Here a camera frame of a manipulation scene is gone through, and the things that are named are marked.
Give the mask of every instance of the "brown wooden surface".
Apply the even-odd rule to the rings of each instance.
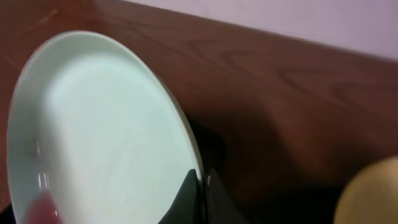
[[[9,203],[12,89],[31,53],[67,30],[100,32],[128,46],[190,119],[224,138],[219,173],[241,208],[292,188],[343,185],[398,152],[396,63],[122,1],[5,0],[0,208]]]

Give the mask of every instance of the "plate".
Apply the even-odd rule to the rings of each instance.
[[[187,172],[203,168],[178,103],[119,42],[74,31],[22,70],[7,130],[18,223],[49,190],[65,223],[157,223]]]

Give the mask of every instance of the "wood grain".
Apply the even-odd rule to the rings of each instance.
[[[123,1],[0,1],[2,208],[12,88],[31,53],[68,30],[128,46],[192,120],[223,137],[218,172],[241,208],[288,189],[341,186],[398,154],[394,62]]]

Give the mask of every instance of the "white wall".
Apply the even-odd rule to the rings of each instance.
[[[398,59],[398,0],[128,0]]]

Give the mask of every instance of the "white plate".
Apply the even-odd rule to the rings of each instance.
[[[157,223],[188,170],[203,169],[178,103],[125,46],[60,34],[14,90],[7,169],[18,223],[40,190],[65,223]]]

